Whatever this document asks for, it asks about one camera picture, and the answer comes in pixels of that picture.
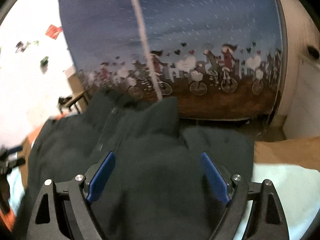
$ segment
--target white cord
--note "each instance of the white cord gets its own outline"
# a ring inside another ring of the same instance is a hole
[[[157,82],[157,78],[156,78],[156,72],[155,72],[155,68],[152,62],[152,57],[150,54],[150,47],[148,44],[148,38],[147,38],[147,32],[146,32],[146,26],[144,24],[144,20],[143,20],[143,15],[142,15],[142,9],[139,3],[139,0],[131,0],[134,12],[136,14],[136,18],[137,18],[137,22],[138,22],[138,29],[139,29],[139,35],[140,35],[140,40],[142,42],[142,47],[143,47],[143,51],[144,51],[144,55],[147,58],[147,64],[150,70],[150,76],[151,76],[151,80],[153,83],[153,87],[156,91],[157,94],[157,98],[158,100],[162,99],[162,94],[159,88],[159,84]]]

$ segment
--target metal screw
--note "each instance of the metal screw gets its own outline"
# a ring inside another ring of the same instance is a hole
[[[267,184],[268,186],[272,185],[272,181],[270,179],[266,179],[264,183]]]
[[[47,180],[44,182],[44,184],[45,184],[46,186],[49,186],[51,183],[52,183],[52,180],[51,180],[51,179],[47,179]]]
[[[76,176],[76,181],[81,181],[83,180],[83,175],[79,174]]]
[[[241,180],[241,176],[239,174],[233,175],[234,180]]]

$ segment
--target blue rubber fingertip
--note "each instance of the blue rubber fingertip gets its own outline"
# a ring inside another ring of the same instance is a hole
[[[93,203],[100,198],[115,165],[116,156],[114,153],[110,153],[89,183],[89,193],[87,196],[89,203]]]
[[[219,201],[227,205],[230,202],[228,185],[222,178],[220,172],[211,161],[207,153],[201,154],[201,165],[204,169],[204,174],[207,176],[207,179],[211,185],[213,193]]]

